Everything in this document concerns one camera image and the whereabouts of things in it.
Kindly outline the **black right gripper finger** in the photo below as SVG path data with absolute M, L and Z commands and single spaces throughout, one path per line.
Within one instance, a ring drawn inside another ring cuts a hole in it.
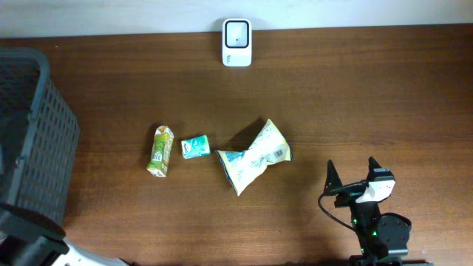
M 341 179 L 332 160 L 327 161 L 327 177 L 324 184 L 325 195 L 336 195 L 342 187 Z
M 369 173 L 367 175 L 367 179 L 369 181 L 374 181 L 383 173 L 383 168 L 378 164 L 374 157 L 369 157 Z

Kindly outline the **cream yellow snack bag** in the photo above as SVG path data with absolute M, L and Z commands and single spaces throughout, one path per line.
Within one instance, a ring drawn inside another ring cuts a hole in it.
M 248 149 L 216 150 L 216 153 L 238 197 L 268 166 L 293 160 L 289 143 L 271 119 L 267 120 Z

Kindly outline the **teal small drink carton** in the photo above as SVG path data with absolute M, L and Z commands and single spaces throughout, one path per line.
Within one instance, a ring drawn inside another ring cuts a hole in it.
M 211 153 L 208 137 L 206 135 L 182 140 L 181 146 L 184 159 L 204 157 Z

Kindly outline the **green orange juice carton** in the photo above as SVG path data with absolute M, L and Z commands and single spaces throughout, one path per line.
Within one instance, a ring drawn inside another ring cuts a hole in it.
M 166 177 L 169 169 L 174 133 L 168 126 L 159 126 L 154 133 L 152 153 L 146 170 L 154 177 Z

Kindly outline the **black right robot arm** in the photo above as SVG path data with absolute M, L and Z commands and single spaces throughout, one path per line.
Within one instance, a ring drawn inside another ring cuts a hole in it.
M 381 213 L 379 203 L 388 199 L 395 187 L 395 176 L 383 168 L 374 157 L 368 159 L 367 178 L 344 185 L 332 160 L 327 161 L 327 177 L 324 190 L 318 198 L 323 213 L 338 224 L 353 231 L 361 253 L 352 255 L 347 264 L 363 265 L 428 265 L 428 262 L 406 262 L 412 222 L 395 213 Z M 324 197 L 335 197 L 334 206 L 348 207 L 350 224 L 342 222 L 327 211 L 321 203 Z

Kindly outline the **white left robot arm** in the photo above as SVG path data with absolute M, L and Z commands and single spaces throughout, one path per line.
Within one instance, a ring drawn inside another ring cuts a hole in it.
M 1 204 L 1 264 L 11 266 L 130 266 L 73 245 L 64 229 L 40 213 Z

